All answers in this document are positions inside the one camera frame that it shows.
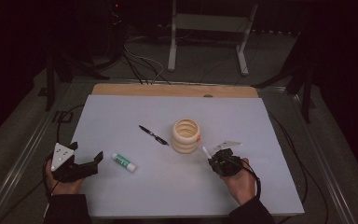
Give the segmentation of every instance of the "glue stick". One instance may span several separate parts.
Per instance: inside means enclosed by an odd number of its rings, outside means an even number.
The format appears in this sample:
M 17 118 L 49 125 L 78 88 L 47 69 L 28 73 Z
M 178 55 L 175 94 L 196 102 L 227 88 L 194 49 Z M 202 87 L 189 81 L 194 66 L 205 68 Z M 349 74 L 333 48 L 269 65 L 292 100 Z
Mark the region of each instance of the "glue stick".
M 131 173 L 135 172 L 136 169 L 138 169 L 138 166 L 121 156 L 120 154 L 113 153 L 112 154 L 112 160 L 116 161 L 118 164 L 120 164 L 122 167 L 126 168 Z

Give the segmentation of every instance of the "cable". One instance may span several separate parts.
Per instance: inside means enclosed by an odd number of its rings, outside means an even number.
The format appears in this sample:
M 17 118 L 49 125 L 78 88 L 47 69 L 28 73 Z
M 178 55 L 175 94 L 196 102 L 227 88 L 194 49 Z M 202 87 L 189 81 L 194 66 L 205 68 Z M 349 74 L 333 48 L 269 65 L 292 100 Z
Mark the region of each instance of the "cable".
M 57 183 L 54 185 L 54 187 L 51 189 L 50 194 L 53 193 L 53 191 L 55 190 L 55 188 L 58 186 L 58 184 L 60 183 L 60 181 L 57 181 Z
M 141 59 L 141 60 L 142 60 L 142 62 L 147 63 L 147 65 L 149 65 L 149 66 L 146 66 L 145 64 L 142 64 L 142 63 L 138 63 L 138 64 L 140 64 L 140 65 L 145 65 L 146 68 L 150 68 L 155 74 L 158 73 L 158 72 L 157 72 L 157 69 L 156 69 L 150 62 L 148 62 L 148 61 L 145 60 L 145 59 Z
M 255 196 L 257 197 L 257 199 L 260 199 L 261 181 L 260 181 L 260 178 L 258 178 L 258 176 L 255 174 L 254 169 L 252 169 L 252 167 L 249 165 L 249 162 L 241 160 L 241 161 L 245 162 L 249 166 L 249 168 L 246 168 L 242 164 L 237 164 L 235 161 L 232 161 L 232 160 L 230 160 L 228 158 L 223 158 L 223 160 L 228 161 L 228 162 L 234 164 L 235 166 L 240 167 L 241 169 L 245 170 L 246 172 L 248 172 L 249 174 L 251 174 L 253 176 L 253 178 L 255 179 L 256 187 L 257 187 L 257 192 L 256 192 Z
M 301 200 L 301 202 L 304 204 L 304 202 L 306 201 L 306 198 L 307 198 L 307 194 L 308 194 L 308 191 L 309 191 L 309 186 L 308 186 L 308 179 L 307 179 L 307 174 L 308 176 L 310 177 L 310 179 L 312 180 L 312 182 L 315 184 L 317 190 L 319 191 L 319 193 L 321 194 L 322 196 L 322 199 L 324 201 L 324 208 L 325 208 L 325 211 L 326 211 L 326 215 L 325 215 L 325 218 L 324 218 L 324 224 L 326 224 L 328 222 L 328 217 L 329 217 L 329 210 L 328 210 L 328 205 L 327 205 L 327 201 L 324 197 L 324 194 L 322 192 L 322 189 L 321 187 L 318 185 L 317 181 L 315 180 L 315 178 L 313 177 L 313 175 L 310 173 L 310 171 L 307 169 L 307 167 L 305 166 L 305 164 L 302 162 L 302 160 L 299 158 L 298 154 L 297 154 L 297 151 L 296 151 L 296 148 L 295 148 L 295 145 L 293 143 L 293 140 L 291 138 L 291 136 L 289 135 L 289 133 L 286 131 L 286 129 L 283 127 L 283 125 L 277 120 L 277 118 L 270 112 L 268 111 L 268 115 L 270 118 L 272 118 L 278 125 L 279 127 L 281 128 L 282 132 L 283 132 L 283 135 L 287 141 L 287 143 L 289 144 L 289 147 L 292 149 L 294 155 L 296 156 L 296 160 L 298 162 L 298 164 L 300 165 L 300 168 L 301 168 L 301 172 L 303 173 L 303 176 L 304 176 L 304 179 L 305 179 L 305 185 L 306 185 L 306 188 L 305 188 L 305 192 L 304 192 L 304 196 L 303 196 L 303 199 Z M 288 219 L 290 219 L 291 217 L 287 217 L 283 220 L 281 220 L 278 224 L 282 224 L 283 222 L 287 221 Z
M 61 123 L 62 123 L 63 119 L 64 119 L 69 113 L 71 113 L 73 110 L 78 109 L 79 107 L 82 107 L 82 106 L 84 106 L 84 105 L 77 105 L 77 106 L 75 106 L 75 107 L 72 107 L 71 109 L 69 109 L 68 111 L 66 111 L 66 112 L 62 115 L 62 117 L 60 117 L 60 118 L 58 119 L 57 136 L 56 136 L 57 143 L 60 143 L 60 128 L 61 128 Z
M 127 55 L 125 55 L 125 54 L 123 56 L 127 60 L 127 65 L 130 67 L 132 73 L 136 76 L 136 78 L 138 78 L 139 82 L 141 84 L 144 84 L 143 81 L 142 81 L 142 78 L 143 78 L 145 80 L 146 84 L 148 84 L 147 79 L 144 77 L 144 75 L 140 74 L 138 69 L 135 66 L 132 65 L 132 63 L 130 61 L 130 58 L 127 57 Z
M 143 63 L 136 62 L 135 60 L 133 60 L 133 59 L 131 59 L 131 58 L 128 58 L 128 59 L 129 59 L 130 61 L 132 61 L 133 63 L 138 63 L 139 65 L 141 65 L 141 66 L 143 66 L 143 67 L 149 69 L 150 71 L 154 72 L 155 74 L 158 73 L 158 71 L 156 70 L 156 68 L 155 68 L 153 65 L 151 65 L 150 63 L 148 63 L 147 61 L 145 61 L 145 62 L 146 62 L 147 65 L 149 65 L 149 66 L 147 66 L 146 64 L 143 64 Z
M 50 154 L 48 154 L 48 156 L 45 158 L 42 167 L 43 186 L 45 187 L 45 192 L 46 192 L 45 194 L 46 197 L 48 197 L 48 201 L 50 200 L 51 193 L 49 193 L 49 189 L 48 189 L 48 181 L 47 181 L 48 175 L 46 174 L 46 166 L 48 164 L 48 161 L 52 159 L 53 159 L 53 151 L 51 151 Z
M 164 71 L 164 66 L 163 66 L 161 63 L 157 62 L 156 60 L 150 59 L 150 58 L 146 58 L 146 57 L 142 57 L 142 56 L 135 55 L 134 53 L 130 52 L 130 51 L 126 48 L 125 45 L 124 45 L 124 50 L 125 50 L 127 53 L 129 53 L 130 56 L 142 60 L 143 62 L 149 64 L 151 67 L 153 67 L 153 66 L 152 66 L 149 62 L 147 62 L 147 61 L 156 63 L 156 64 L 158 64 L 158 65 L 161 67 L 161 70 L 155 75 L 155 77 L 153 78 L 151 84 L 154 84 L 154 83 L 156 82 L 156 79 L 157 79 L 158 77 L 161 77 L 161 78 L 163 78 L 168 84 L 171 85 L 171 83 L 170 83 L 165 77 L 163 77 L 163 76 L 161 75 L 162 72 Z
M 13 204 L 7 211 L 0 217 L 0 223 L 10 214 L 22 201 L 24 201 L 28 196 L 30 196 L 39 186 L 43 183 L 43 180 L 39 181 L 32 189 L 30 189 L 22 198 L 20 198 L 15 204 Z

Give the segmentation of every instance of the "metal frame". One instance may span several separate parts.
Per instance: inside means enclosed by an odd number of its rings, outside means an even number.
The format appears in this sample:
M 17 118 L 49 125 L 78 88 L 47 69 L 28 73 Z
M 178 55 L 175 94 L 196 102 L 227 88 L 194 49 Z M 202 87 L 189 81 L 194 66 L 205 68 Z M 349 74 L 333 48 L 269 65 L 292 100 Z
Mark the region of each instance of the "metal frame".
M 207 15 L 193 15 L 181 14 L 176 12 L 176 0 L 172 0 L 172 34 L 171 34 L 171 48 L 168 59 L 168 71 L 175 70 L 176 64 L 176 30 L 190 29 L 190 30 L 209 30 L 209 31 L 224 31 L 233 33 L 243 33 L 241 43 L 236 47 L 238 62 L 240 64 L 241 74 L 249 75 L 248 65 L 246 64 L 243 51 L 249 34 L 252 29 L 252 24 L 255 18 L 258 5 L 253 5 L 249 17 L 222 17 L 222 16 L 207 16 Z

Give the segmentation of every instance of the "floor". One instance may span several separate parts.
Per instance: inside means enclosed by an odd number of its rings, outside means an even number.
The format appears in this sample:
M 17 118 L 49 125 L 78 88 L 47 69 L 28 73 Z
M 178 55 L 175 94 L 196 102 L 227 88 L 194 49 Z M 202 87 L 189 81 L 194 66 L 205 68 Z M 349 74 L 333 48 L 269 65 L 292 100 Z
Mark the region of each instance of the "floor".
M 144 77 L 144 84 L 236 85 L 249 86 L 279 73 L 296 42 L 289 35 L 251 34 L 245 48 L 250 75 L 240 75 L 234 40 L 211 40 L 188 33 L 178 38 L 176 69 L 166 71 L 170 47 L 168 37 L 130 36 L 126 55 Z M 154 68 L 140 60 L 153 64 Z M 47 201 L 41 180 L 41 164 L 57 141 L 69 144 L 81 114 L 74 110 L 71 122 L 58 133 L 55 115 L 84 104 L 94 84 L 101 82 L 74 71 L 72 83 L 59 83 L 56 104 L 45 112 L 46 98 L 38 96 L 46 87 L 46 71 L 35 77 L 34 89 L 0 128 L 0 223 L 41 223 Z M 128 62 L 122 57 L 113 66 L 101 70 L 110 77 L 107 82 L 139 83 Z M 257 90 L 266 108 L 275 118 L 271 123 L 282 147 L 298 195 L 304 200 L 306 213 L 277 223 L 358 223 L 358 164 L 340 129 L 329 113 L 316 86 L 312 87 L 311 123 L 298 112 L 299 96 L 287 95 L 283 79 L 263 90 Z M 284 127 L 295 147 L 290 147 Z M 35 191 L 27 194 L 33 187 Z M 94 223 L 227 223 L 226 218 L 191 219 L 94 219 Z

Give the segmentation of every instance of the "sleeve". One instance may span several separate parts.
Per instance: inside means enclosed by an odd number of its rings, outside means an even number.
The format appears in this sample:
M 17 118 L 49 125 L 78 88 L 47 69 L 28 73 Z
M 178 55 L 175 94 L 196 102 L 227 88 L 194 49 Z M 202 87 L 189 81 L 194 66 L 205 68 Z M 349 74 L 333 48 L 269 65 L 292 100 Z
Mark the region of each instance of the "sleeve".
M 274 218 L 267 208 L 254 197 L 248 203 L 236 208 L 229 214 L 234 224 L 273 224 Z
M 45 224 L 91 224 L 86 195 L 63 194 L 51 197 L 45 214 Z

